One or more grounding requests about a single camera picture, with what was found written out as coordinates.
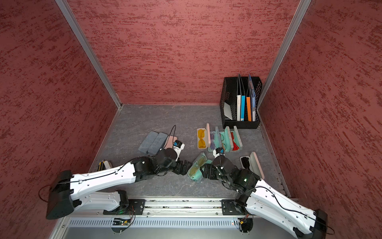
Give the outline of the small white box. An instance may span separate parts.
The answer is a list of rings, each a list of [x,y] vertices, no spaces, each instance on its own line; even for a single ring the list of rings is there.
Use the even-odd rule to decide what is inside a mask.
[[[104,161],[103,165],[104,165],[105,169],[111,169],[112,168],[112,165],[108,161]]]

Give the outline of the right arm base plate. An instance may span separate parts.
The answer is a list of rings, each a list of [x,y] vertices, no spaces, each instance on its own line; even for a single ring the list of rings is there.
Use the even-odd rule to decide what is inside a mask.
[[[222,208],[223,215],[245,216],[248,214],[245,209],[245,203],[238,199],[222,200],[221,208]]]

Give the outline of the pink case with yellow glasses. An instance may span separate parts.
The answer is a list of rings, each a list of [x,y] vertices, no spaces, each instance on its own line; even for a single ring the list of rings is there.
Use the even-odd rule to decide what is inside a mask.
[[[206,124],[204,128],[197,129],[197,137],[198,137],[198,149],[207,149],[211,145],[211,137],[210,137],[210,125]]]

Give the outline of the pink case with tortoise sunglasses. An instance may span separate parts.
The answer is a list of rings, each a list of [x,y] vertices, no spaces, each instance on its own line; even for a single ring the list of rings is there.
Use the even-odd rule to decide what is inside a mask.
[[[172,136],[172,135],[168,136],[167,141],[166,141],[166,143],[165,143],[165,145],[164,145],[164,149],[172,148],[172,147],[173,147],[173,144],[174,144],[174,142],[175,142],[176,140],[177,140],[177,137],[176,137],[176,136]]]

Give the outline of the white book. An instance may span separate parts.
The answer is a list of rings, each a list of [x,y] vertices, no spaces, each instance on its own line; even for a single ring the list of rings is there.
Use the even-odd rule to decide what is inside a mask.
[[[241,113],[241,94],[240,94],[240,74],[237,76],[237,97],[236,97],[236,103],[237,103],[237,121],[240,120],[240,113]]]

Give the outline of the orange book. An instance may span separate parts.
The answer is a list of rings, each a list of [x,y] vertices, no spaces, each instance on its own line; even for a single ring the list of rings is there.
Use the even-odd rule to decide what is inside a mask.
[[[248,121],[252,121],[251,95],[250,95],[249,86],[247,87],[247,92],[246,92],[246,109],[247,109]]]

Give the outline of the cyan book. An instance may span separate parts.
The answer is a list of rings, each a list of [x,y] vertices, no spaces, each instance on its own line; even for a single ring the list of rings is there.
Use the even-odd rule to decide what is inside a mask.
[[[242,78],[240,79],[240,94],[241,94],[241,113],[240,113],[240,120],[244,121],[245,116],[245,92],[244,92],[244,86],[242,82]]]

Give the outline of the aluminium front rail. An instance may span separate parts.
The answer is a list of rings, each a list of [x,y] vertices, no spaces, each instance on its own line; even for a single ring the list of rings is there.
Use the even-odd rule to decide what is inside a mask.
[[[245,216],[223,215],[221,198],[141,198],[146,200],[143,214],[128,216],[104,215],[103,210],[73,212],[59,220],[52,239],[63,239],[70,229],[88,229],[93,233],[105,229],[112,235],[127,234],[132,229],[224,229],[238,230]]]

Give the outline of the case with clear yellow glasses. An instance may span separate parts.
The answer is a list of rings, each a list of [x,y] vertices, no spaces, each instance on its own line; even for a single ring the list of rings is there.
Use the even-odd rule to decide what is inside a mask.
[[[208,159],[205,152],[199,154],[199,156],[194,160],[191,168],[187,172],[187,176],[194,182],[201,182],[203,179],[203,173],[201,169],[205,164],[212,163],[212,160]]]

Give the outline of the grey case with purple glasses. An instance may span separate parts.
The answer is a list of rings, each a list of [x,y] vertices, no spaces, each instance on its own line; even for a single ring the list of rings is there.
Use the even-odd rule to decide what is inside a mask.
[[[222,142],[220,139],[220,131],[216,126],[214,130],[210,131],[210,146],[208,147],[209,152],[213,152],[215,149],[222,147]]]

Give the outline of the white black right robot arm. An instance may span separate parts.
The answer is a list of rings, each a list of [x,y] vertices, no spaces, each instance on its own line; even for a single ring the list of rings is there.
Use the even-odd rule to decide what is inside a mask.
[[[296,239],[324,239],[328,235],[327,214],[311,210],[272,188],[250,169],[237,168],[223,154],[201,167],[204,178],[219,180],[237,192],[233,201],[242,215],[255,215],[284,229]]]

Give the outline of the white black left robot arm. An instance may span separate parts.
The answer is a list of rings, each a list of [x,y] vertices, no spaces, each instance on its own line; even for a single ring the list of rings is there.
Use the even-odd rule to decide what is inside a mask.
[[[60,172],[49,186],[46,219],[56,220],[76,211],[103,210],[107,215],[127,214],[129,201],[124,190],[105,189],[164,176],[186,175],[192,163],[179,159],[181,148],[160,150],[155,156],[136,157],[122,166],[85,174]]]

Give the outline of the black mesh file holder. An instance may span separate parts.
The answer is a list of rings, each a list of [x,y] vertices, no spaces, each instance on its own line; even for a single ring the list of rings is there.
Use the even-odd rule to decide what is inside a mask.
[[[225,77],[220,99],[223,127],[257,129],[260,124],[257,106],[261,90],[259,77]]]

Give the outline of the aluminium corner post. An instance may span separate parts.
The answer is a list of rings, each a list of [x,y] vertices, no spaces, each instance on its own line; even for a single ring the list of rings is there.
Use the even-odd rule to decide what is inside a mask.
[[[257,110],[260,109],[260,106],[266,96],[266,93],[267,91],[269,90],[272,82],[273,82],[273,79],[279,69],[279,67],[281,66],[281,63],[290,47],[290,44],[292,43],[293,41],[293,38],[309,8],[309,5],[311,3],[311,0],[301,0],[299,1],[299,4],[297,6],[297,9],[295,11],[295,14],[290,22],[290,25],[287,29],[287,32],[284,36],[284,39],[282,41],[282,44],[278,50],[278,53],[276,55],[276,58],[272,64],[272,67],[268,73],[268,76],[265,80],[265,83],[263,85],[263,88],[262,88],[262,92],[260,94],[260,98],[259,98],[259,101],[258,101],[258,104],[257,104]]]
[[[64,18],[66,19],[67,23],[69,24],[72,32],[74,33],[77,40],[79,41],[84,52],[86,53],[91,64],[93,65],[95,71],[97,72],[98,76],[100,77],[103,85],[105,86],[109,95],[113,99],[117,109],[121,110],[123,107],[123,103],[121,102],[119,96],[117,95],[117,93],[116,93],[114,87],[112,86],[108,76],[106,75],[101,63],[99,62],[95,52],[93,51],[90,43],[88,42],[83,30],[81,29],[78,21],[76,20],[68,2],[65,0],[56,0],[55,2],[57,4],[57,6],[59,7],[61,13],[63,14]]]

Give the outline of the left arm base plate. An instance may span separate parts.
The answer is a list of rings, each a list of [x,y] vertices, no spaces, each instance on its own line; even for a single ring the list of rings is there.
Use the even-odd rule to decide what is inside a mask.
[[[114,216],[122,216],[122,215],[142,215],[143,210],[145,208],[146,200],[144,199],[129,199],[127,202],[122,202],[120,206],[112,211],[103,211],[104,215],[114,215]]]

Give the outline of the aluminium corner post right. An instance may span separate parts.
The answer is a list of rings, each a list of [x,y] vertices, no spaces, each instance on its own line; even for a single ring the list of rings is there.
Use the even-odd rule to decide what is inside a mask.
[[[272,82],[273,82],[273,79],[279,69],[279,67],[281,66],[281,63],[290,47],[290,44],[292,43],[293,41],[293,38],[309,8],[309,5],[311,3],[311,0],[301,0],[299,1],[299,4],[297,6],[297,9],[295,11],[295,14],[290,22],[290,25],[287,29],[287,32],[284,36],[284,39],[282,41],[282,44],[278,50],[278,53],[276,55],[276,58],[272,64],[272,67],[268,73],[268,76],[265,80],[265,83],[263,85],[263,88],[262,88],[262,92],[260,94],[260,98],[259,98],[259,101],[258,101],[258,104],[257,104],[257,110],[260,109],[260,106],[266,96],[266,93],[267,91],[269,90]]]

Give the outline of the aluminium corner post left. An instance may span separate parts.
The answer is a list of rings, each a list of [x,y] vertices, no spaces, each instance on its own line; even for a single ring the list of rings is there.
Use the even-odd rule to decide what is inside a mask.
[[[112,86],[108,76],[106,75],[101,63],[99,62],[95,52],[93,51],[90,43],[88,42],[83,30],[81,29],[78,21],[76,20],[68,2],[65,0],[56,0],[55,2],[57,4],[57,6],[59,7],[61,13],[63,14],[64,18],[66,19],[67,23],[69,24],[72,32],[74,33],[77,40],[79,41],[84,52],[86,53],[91,64],[93,65],[95,71],[97,72],[98,76],[100,77],[103,85],[105,86],[109,95],[113,99],[117,109],[121,110],[123,107],[123,103],[121,102],[119,96],[117,95],[117,93],[116,93],[114,87]]]

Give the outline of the case with red lining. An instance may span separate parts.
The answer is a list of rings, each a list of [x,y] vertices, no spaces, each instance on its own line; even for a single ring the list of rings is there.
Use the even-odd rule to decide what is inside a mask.
[[[239,135],[237,126],[234,126],[233,130],[231,130],[230,133],[231,133],[231,138],[233,143],[232,151],[240,151],[243,147],[243,143]]]

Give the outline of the blue book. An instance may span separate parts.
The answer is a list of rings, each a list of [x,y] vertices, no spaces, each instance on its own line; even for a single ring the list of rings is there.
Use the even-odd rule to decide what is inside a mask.
[[[252,121],[255,121],[256,120],[256,93],[255,93],[255,87],[253,85],[251,75],[249,75],[248,77],[248,86],[250,91],[251,116],[252,116]]]

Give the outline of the grey case with black glasses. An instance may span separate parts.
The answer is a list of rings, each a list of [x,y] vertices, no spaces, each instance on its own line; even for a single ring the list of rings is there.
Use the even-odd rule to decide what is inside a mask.
[[[158,133],[154,141],[151,143],[150,147],[147,150],[148,155],[153,156],[158,153],[158,151],[163,148],[167,142],[168,135],[165,133]]]

